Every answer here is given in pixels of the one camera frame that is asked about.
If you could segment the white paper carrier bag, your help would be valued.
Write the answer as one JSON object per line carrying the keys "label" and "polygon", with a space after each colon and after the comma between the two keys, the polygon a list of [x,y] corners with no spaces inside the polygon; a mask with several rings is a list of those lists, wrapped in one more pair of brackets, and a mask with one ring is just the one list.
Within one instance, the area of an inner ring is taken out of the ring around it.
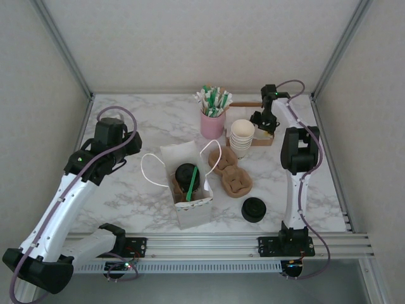
{"label": "white paper carrier bag", "polygon": [[[188,229],[199,225],[207,224],[211,221],[211,211],[213,205],[213,191],[209,185],[208,175],[213,169],[206,170],[206,164],[202,154],[205,148],[199,149],[194,141],[182,144],[172,144],[160,147],[161,156],[158,161],[163,164],[166,175],[166,182],[160,184],[149,179],[144,170],[141,170],[144,178],[151,184],[165,187],[170,190],[173,205],[175,207],[178,223],[181,229]],[[173,200],[173,184],[171,177],[176,169],[184,163],[191,163],[198,167],[200,175],[200,188],[203,199],[192,201],[191,203],[176,203]]]}

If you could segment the white napkin stack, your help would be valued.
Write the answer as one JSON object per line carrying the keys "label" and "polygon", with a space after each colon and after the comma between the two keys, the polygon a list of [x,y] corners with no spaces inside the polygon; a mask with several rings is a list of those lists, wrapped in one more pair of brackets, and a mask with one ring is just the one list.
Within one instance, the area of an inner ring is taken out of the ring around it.
{"label": "white napkin stack", "polygon": [[[232,124],[239,119],[246,119],[250,120],[251,115],[254,114],[255,111],[260,112],[260,107],[238,107],[232,106],[226,112],[226,119],[225,119],[225,130],[226,130],[226,137],[230,137],[230,129]],[[267,131],[261,130],[255,125],[255,133],[254,139],[257,140],[273,140],[274,135],[271,135]]]}

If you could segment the brown cardboard tray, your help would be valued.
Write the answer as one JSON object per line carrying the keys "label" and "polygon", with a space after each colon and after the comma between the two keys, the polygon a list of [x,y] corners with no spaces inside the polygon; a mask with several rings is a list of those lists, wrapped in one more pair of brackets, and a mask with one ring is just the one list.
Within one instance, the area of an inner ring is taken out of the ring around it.
{"label": "brown cardboard tray", "polygon": [[[260,102],[233,102],[230,107],[238,106],[238,107],[260,107],[260,112],[262,112],[261,103]],[[252,140],[252,146],[271,146],[273,144],[273,140]],[[230,146],[230,138],[226,137],[226,146]]]}

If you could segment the pink holder cup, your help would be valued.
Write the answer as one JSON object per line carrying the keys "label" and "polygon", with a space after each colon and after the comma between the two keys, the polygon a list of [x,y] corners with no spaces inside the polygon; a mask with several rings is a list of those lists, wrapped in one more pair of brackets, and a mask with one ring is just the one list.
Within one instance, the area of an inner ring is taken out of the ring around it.
{"label": "pink holder cup", "polygon": [[206,139],[218,139],[224,131],[225,113],[219,117],[208,117],[203,112],[200,112],[200,131],[201,135]]}

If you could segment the circuit board with green LED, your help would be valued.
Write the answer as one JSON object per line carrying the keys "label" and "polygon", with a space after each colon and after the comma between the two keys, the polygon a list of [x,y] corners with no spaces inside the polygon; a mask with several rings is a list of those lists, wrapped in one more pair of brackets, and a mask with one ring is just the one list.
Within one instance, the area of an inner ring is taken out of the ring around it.
{"label": "circuit board with green LED", "polygon": [[104,264],[104,271],[121,271],[126,272],[128,270],[132,270],[138,273],[137,270],[137,262],[106,262]]}
{"label": "circuit board with green LED", "polygon": [[302,260],[282,260],[282,270],[289,276],[298,276],[303,269]]}

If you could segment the aluminium table side rail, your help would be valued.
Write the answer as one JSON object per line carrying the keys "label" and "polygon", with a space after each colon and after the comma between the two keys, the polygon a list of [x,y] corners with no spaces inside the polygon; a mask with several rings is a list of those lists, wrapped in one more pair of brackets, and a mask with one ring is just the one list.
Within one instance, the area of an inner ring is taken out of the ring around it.
{"label": "aluminium table side rail", "polygon": [[325,128],[323,126],[323,123],[321,121],[321,116],[320,116],[320,112],[318,110],[316,101],[314,99],[314,97],[312,97],[312,95],[309,96],[309,100],[311,103],[311,108],[316,120],[316,123],[320,129],[320,137],[321,137],[321,141],[323,144],[323,149],[325,151],[325,156],[327,159],[327,163],[328,163],[328,167],[330,170],[330,174],[333,180],[333,185],[337,194],[337,199],[339,201],[339,205],[340,205],[340,209],[342,211],[342,214],[344,216],[344,221],[346,223],[346,231],[351,232],[351,233],[355,233],[355,227],[353,226],[353,222],[352,222],[352,218],[350,216],[348,207],[347,207],[347,201],[346,201],[346,196],[344,194],[343,188],[342,188],[342,184],[341,181],[339,179],[339,175],[337,172],[337,168],[335,166],[335,162],[332,158],[332,152],[330,149],[330,145],[328,143],[328,139],[327,139],[327,135],[325,132]]}
{"label": "aluminium table side rail", "polygon": [[80,145],[81,145],[82,140],[84,138],[86,126],[87,126],[87,123],[89,121],[89,117],[90,117],[90,113],[92,111],[94,100],[95,100],[95,94],[91,93],[90,97],[88,99],[88,102],[87,102],[84,117],[83,117],[82,122],[80,124],[79,133],[78,133],[77,140],[75,142],[75,146],[74,146],[74,149],[73,149],[74,151],[76,151],[76,150],[78,150],[80,148]]}

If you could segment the aluminium frame post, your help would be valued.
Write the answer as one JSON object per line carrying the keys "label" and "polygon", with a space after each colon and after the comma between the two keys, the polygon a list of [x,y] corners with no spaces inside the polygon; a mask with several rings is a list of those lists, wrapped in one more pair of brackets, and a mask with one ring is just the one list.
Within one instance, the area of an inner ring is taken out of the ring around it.
{"label": "aluminium frame post", "polygon": [[358,4],[356,5],[346,27],[343,30],[343,33],[341,34],[335,48],[333,49],[332,55],[328,59],[327,64],[311,93],[311,99],[313,102],[316,102],[316,100],[320,97],[321,93],[327,86],[330,78],[337,68],[337,65],[341,61],[343,55],[349,47],[355,33],[358,31],[358,28],[360,27],[373,2],[374,0],[358,1]]}
{"label": "aluminium frame post", "polygon": [[93,93],[87,84],[82,72],[80,71],[77,62],[73,58],[69,47],[67,46],[59,28],[54,21],[48,7],[44,0],[29,0],[34,10],[37,12],[41,22],[44,24],[45,29],[49,32],[51,39],[54,42],[54,45],[58,49],[60,55],[64,59],[67,67],[71,71],[73,78],[77,81],[81,90],[84,92],[85,96],[91,98]]}

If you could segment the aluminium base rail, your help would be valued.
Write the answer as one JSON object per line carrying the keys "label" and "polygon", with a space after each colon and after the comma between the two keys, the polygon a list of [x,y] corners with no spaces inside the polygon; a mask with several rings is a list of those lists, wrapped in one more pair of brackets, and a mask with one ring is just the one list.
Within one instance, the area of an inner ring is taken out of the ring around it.
{"label": "aluminium base rail", "polygon": [[[130,238],[147,238],[146,260],[255,260],[258,238],[276,233],[129,233]],[[367,234],[324,232],[331,258],[373,258]]]}

